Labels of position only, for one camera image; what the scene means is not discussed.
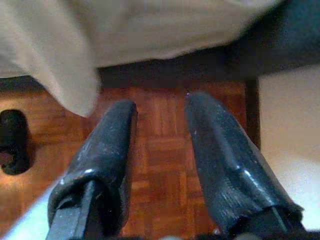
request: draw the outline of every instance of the beige cloth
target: beige cloth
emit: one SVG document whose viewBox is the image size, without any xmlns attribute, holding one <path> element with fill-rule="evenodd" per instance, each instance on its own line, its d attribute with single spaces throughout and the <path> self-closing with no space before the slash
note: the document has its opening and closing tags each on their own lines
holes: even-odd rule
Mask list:
<svg viewBox="0 0 320 240">
<path fill-rule="evenodd" d="M 96 67 L 233 41 L 281 0 L 1 0 L 0 77 L 31 75 L 88 116 Z"/>
</svg>

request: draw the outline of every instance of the wooden floor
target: wooden floor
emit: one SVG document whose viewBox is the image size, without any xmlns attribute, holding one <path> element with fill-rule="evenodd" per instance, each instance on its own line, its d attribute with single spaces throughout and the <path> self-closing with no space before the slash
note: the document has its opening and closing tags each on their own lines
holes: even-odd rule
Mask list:
<svg viewBox="0 0 320 240">
<path fill-rule="evenodd" d="M 209 233 L 191 138 L 184 119 L 187 92 L 203 90 L 222 101 L 246 129 L 244 83 L 210 83 L 191 89 L 104 89 L 89 118 L 60 106 L 45 91 L 5 93 L 0 111 L 19 109 L 27 117 L 34 165 L 18 176 L 0 171 L 0 236 L 68 167 L 72 156 L 112 102 L 129 98 L 138 110 L 129 220 L 125 236 L 157 239 Z"/>
</svg>

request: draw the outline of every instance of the black object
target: black object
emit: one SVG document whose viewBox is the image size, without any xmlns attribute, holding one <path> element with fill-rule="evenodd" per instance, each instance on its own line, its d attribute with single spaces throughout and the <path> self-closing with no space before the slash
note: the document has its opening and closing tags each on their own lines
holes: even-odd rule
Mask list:
<svg viewBox="0 0 320 240">
<path fill-rule="evenodd" d="M 136 116 L 133 102 L 116 102 L 74 156 L 49 198 L 47 240 L 119 233 L 128 219 Z"/>
<path fill-rule="evenodd" d="M 18 175 L 30 168 L 27 151 L 28 125 L 19 110 L 0 113 L 0 164 L 9 175 Z"/>
<path fill-rule="evenodd" d="M 274 234 L 288 234 L 294 231 L 306 232 L 299 215 L 294 215 L 277 206 L 271 206 L 248 218 L 240 218 L 229 231 L 229 235 L 252 233 L 262 238 Z"/>
<path fill-rule="evenodd" d="M 185 112 L 204 199 L 222 231 L 195 239 L 319 239 L 304 230 L 302 208 L 220 102 L 191 94 Z M 46 240 L 139 239 L 117 236 L 128 216 L 135 119 L 128 100 L 103 116 L 50 195 Z"/>
<path fill-rule="evenodd" d="M 302 208 L 289 198 L 260 151 L 219 101 L 204 93 L 191 94 L 185 113 L 205 204 L 225 236 L 240 219 L 270 207 L 301 220 Z"/>
</svg>

